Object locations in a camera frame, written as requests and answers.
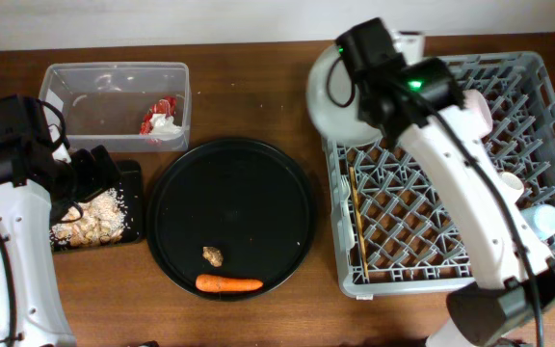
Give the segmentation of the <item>grey plate with food scraps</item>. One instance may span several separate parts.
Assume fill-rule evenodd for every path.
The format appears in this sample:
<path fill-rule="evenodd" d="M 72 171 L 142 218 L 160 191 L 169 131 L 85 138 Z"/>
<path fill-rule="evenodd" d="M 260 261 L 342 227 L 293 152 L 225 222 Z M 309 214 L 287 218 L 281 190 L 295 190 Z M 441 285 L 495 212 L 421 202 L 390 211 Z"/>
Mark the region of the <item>grey plate with food scraps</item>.
<path fill-rule="evenodd" d="M 315 61 L 307 78 L 306 106 L 313 125 L 324 139 L 342 146 L 360 147 L 380 140 L 381 131 L 357 117 L 358 91 L 345 108 L 330 99 L 345 104 L 351 95 L 351 79 L 338 48 L 330 45 Z"/>

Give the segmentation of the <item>wooden chopstick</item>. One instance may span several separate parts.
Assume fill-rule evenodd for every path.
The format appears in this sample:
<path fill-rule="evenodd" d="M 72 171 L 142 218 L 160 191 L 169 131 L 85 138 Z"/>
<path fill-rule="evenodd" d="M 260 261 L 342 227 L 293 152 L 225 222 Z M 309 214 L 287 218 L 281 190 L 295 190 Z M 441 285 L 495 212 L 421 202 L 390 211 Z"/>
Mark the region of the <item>wooden chopstick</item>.
<path fill-rule="evenodd" d="M 363 235 L 362 219 L 361 219 L 360 210 L 359 210 L 357 180 L 356 180 L 356 172 L 354 167 L 349 167 L 349 178 L 350 178 L 350 184 L 351 184 L 351 190 L 352 190 L 352 201 L 353 201 L 355 217 L 356 217 L 357 239 L 358 239 L 358 245 L 359 245 L 359 254 L 361 257 L 361 266 L 363 269 L 363 276 L 365 280 L 369 281 L 367 252 L 365 247 L 365 238 Z"/>

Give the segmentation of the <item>pink bowl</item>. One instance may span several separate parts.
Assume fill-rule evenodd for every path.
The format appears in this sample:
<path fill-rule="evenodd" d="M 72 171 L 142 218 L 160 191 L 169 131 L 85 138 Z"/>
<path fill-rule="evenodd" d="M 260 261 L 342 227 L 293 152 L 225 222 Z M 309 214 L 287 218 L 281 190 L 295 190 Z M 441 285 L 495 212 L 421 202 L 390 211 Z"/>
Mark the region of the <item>pink bowl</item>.
<path fill-rule="evenodd" d="M 478 139 L 483 139 L 493 128 L 493 120 L 487 101 L 476 90 L 466 90 L 463 94 L 464 105 L 471 113 L 467 121 L 469 128 Z"/>

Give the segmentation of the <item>red and white wrapper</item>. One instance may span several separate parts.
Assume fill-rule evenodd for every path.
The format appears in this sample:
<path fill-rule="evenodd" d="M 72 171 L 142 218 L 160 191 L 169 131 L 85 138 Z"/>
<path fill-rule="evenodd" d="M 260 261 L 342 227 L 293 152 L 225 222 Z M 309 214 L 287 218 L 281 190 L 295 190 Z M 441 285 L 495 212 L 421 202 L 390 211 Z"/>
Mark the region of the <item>red and white wrapper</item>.
<path fill-rule="evenodd" d="M 182 127 L 174 123 L 177 100 L 165 96 L 153 104 L 143 117 L 140 135 L 147 136 L 153 143 L 169 141 L 182 133 Z"/>

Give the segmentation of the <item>white plastic fork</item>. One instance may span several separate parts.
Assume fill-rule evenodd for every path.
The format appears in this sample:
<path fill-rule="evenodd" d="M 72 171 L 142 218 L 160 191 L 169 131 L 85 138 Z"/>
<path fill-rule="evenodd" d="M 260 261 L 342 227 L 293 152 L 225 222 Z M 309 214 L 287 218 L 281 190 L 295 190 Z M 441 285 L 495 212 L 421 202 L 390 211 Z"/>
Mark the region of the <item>white plastic fork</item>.
<path fill-rule="evenodd" d="M 344 217 L 343 226 L 345 234 L 345 248 L 347 251 L 350 251 L 355 246 L 355 236 L 351 220 L 351 213 L 349 209 L 349 199 L 351 197 L 351 193 L 352 191 L 349 177 L 345 174 L 342 174 L 340 179 L 340 199 L 342 214 Z"/>

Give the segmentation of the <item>cream paper cup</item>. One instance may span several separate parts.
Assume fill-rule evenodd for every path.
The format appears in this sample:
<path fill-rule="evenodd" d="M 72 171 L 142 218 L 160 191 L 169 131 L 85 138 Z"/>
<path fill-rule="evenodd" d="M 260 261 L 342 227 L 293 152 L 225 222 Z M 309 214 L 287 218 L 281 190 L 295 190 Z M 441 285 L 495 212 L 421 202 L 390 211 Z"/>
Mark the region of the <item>cream paper cup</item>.
<path fill-rule="evenodd" d="M 503 198 L 510 203 L 516 204 L 524 194 L 523 182 L 513 173 L 501 172 L 498 174 L 500 178 L 499 190 Z"/>

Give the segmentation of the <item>brown walnut piece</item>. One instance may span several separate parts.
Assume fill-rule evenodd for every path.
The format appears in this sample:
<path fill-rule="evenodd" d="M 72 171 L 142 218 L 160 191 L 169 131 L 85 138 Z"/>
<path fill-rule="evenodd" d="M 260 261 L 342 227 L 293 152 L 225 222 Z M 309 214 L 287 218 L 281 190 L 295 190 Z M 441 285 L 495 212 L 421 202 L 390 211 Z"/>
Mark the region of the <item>brown walnut piece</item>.
<path fill-rule="evenodd" d="M 202 256 L 213 267 L 221 267 L 223 265 L 224 256 L 222 252 L 215 247 L 204 247 L 202 250 Z"/>

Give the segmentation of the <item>orange carrot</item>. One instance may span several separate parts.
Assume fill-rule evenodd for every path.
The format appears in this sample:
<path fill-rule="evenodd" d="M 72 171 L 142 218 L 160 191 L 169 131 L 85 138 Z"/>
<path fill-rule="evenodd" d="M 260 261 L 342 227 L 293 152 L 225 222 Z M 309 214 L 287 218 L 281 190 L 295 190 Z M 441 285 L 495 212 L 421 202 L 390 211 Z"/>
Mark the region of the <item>orange carrot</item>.
<path fill-rule="evenodd" d="M 263 287 L 261 280 L 234 279 L 214 275 L 199 275 L 196 278 L 196 288 L 202 292 L 252 292 Z"/>

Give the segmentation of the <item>light blue plastic cup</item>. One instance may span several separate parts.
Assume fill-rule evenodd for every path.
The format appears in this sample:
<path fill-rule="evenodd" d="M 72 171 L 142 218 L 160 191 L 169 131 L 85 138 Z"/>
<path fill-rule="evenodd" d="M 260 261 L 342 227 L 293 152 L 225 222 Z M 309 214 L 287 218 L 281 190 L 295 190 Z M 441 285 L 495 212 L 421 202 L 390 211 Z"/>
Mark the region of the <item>light blue plastic cup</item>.
<path fill-rule="evenodd" d="M 547 240 L 555 235 L 555 207 L 539 204 L 520 211 L 528 226 L 540 240 Z"/>

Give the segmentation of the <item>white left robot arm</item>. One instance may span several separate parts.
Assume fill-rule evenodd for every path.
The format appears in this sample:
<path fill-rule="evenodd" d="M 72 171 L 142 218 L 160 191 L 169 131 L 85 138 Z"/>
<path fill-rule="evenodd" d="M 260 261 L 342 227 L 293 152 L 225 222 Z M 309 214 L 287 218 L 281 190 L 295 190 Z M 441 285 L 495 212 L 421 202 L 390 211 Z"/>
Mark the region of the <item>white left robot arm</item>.
<path fill-rule="evenodd" d="M 62 113 L 37 98 L 0 99 L 0 346 L 73 346 L 49 230 L 120 180 L 103 146 L 69 150 Z"/>

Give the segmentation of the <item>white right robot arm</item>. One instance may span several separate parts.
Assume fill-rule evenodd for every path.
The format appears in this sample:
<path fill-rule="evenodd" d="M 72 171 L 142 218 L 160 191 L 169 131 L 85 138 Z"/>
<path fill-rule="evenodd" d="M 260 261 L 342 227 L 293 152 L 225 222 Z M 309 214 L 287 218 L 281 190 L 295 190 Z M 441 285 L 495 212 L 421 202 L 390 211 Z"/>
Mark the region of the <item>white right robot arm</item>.
<path fill-rule="evenodd" d="M 447 323 L 430 346 L 493 346 L 555 306 L 555 259 L 523 218 L 482 139 L 489 107 L 448 66 L 409 64 L 381 20 L 336 39 L 358 92 L 358 116 L 417 162 L 460 233 L 473 282 L 447 296 Z"/>

